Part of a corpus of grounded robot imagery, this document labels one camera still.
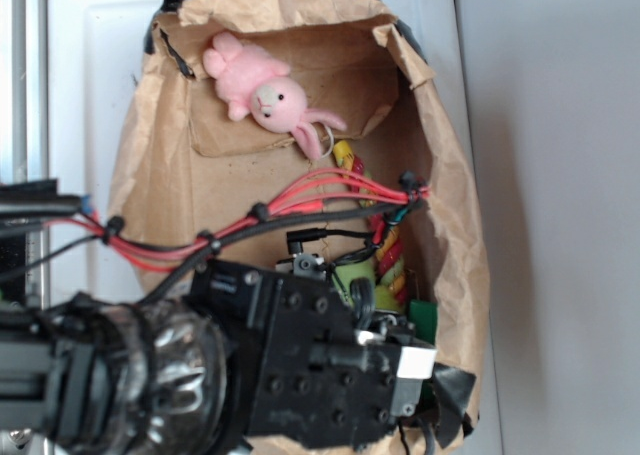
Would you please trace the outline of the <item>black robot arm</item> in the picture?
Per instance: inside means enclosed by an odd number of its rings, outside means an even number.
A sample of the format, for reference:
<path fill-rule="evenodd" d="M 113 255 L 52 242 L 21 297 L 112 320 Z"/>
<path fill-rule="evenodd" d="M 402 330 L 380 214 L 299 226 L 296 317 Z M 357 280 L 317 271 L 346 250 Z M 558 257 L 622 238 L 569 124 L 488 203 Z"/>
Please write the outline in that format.
<path fill-rule="evenodd" d="M 165 273 L 132 303 L 86 294 L 51 308 L 1 308 L 1 427 L 48 438 L 70 454 L 227 454 L 244 439 L 281 435 L 307 449 L 361 449 L 410 417 L 436 351 L 403 318 L 375 307 L 365 278 L 330 282 L 305 253 L 276 272 L 223 261 L 238 242 L 287 229 L 373 217 L 361 261 L 429 194 L 405 174 L 398 190 L 322 170 L 254 205 L 226 228 L 179 247 L 121 236 L 84 197 L 54 182 L 1 191 L 1 233 L 74 223 L 131 262 Z"/>

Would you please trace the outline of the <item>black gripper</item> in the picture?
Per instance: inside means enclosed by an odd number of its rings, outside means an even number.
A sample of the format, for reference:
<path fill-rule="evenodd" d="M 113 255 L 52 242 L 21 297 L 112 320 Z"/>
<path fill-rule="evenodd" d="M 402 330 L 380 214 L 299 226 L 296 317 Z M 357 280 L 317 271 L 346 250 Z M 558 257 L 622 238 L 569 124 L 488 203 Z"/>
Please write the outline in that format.
<path fill-rule="evenodd" d="M 223 336 L 217 450 L 265 436 L 361 449 L 414 413 L 433 373 L 409 325 L 367 327 L 324 281 L 212 260 L 188 301 Z"/>

